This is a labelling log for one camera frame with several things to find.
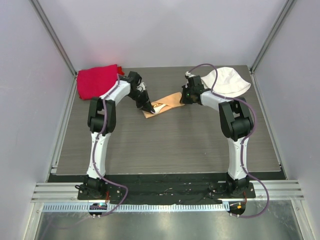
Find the white ceramic spoon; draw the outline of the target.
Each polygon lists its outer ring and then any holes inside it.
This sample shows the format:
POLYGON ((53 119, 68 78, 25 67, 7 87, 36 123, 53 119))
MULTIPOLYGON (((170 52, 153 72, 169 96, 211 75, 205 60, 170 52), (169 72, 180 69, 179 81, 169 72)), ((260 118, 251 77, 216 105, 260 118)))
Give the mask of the white ceramic spoon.
POLYGON ((164 108, 164 107, 166 107, 167 105, 166 104, 163 104, 162 106, 160 106, 160 107, 155 107, 155 108, 153 108, 153 110, 151 111, 151 114, 152 115, 157 115, 157 114, 159 114, 160 112, 161 112, 161 110, 164 108))

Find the beige satin napkin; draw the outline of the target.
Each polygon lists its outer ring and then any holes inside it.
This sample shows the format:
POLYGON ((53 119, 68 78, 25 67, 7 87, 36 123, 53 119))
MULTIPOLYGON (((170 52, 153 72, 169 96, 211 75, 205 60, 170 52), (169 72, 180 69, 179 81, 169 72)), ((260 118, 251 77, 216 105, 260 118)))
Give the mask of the beige satin napkin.
MULTIPOLYGON (((163 98, 161 98, 159 100, 151 102, 151 105, 152 105, 152 103, 165 104, 166 106, 159 113, 159 114, 161 114, 161 113, 164 113, 164 112, 166 112, 168 110, 171 110, 173 108, 178 108, 178 107, 184 106, 183 103, 180 103, 181 98, 182 98, 182 93, 181 92, 176 92, 176 93, 170 94, 168 96, 165 96, 165 97, 163 97, 163 98)), ((151 114, 151 113, 146 112, 146 111, 142 111, 142 112, 143 112, 143 115, 144 115, 144 117, 146 119, 154 117, 156 115, 159 115, 159 114, 151 114)))

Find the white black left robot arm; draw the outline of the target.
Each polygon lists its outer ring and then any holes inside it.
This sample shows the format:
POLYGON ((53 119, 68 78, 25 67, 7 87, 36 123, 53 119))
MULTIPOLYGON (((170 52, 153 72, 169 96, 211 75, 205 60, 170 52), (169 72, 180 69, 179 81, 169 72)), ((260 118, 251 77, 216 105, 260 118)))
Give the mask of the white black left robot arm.
POLYGON ((117 123, 116 107, 125 97, 135 101, 139 110, 155 113, 142 77, 135 71, 130 71, 128 76, 117 75, 115 84, 108 91, 90 100, 87 125, 91 151, 86 172, 89 180, 102 181, 106 174, 107 147, 117 123))

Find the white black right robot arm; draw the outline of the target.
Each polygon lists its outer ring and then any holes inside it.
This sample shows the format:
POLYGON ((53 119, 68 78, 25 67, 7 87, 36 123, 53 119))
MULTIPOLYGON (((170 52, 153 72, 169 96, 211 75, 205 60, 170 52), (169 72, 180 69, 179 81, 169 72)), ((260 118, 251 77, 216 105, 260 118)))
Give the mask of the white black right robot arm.
POLYGON ((185 74, 187 83, 182 86, 180 103, 199 104, 219 113, 220 128, 228 141, 229 167, 226 174, 226 193, 238 197, 249 187, 247 145, 254 129, 250 108, 244 98, 219 95, 205 88, 199 75, 185 74))

